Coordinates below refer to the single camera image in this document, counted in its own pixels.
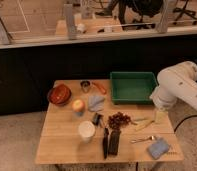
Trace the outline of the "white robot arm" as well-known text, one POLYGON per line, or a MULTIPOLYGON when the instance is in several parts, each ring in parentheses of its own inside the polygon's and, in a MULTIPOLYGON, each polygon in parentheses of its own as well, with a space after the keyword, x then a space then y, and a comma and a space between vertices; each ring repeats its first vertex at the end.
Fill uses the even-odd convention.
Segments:
POLYGON ((150 95, 155 105, 155 122, 161 123, 178 99, 197 111, 197 65, 185 61, 162 69, 157 75, 158 85, 150 95))

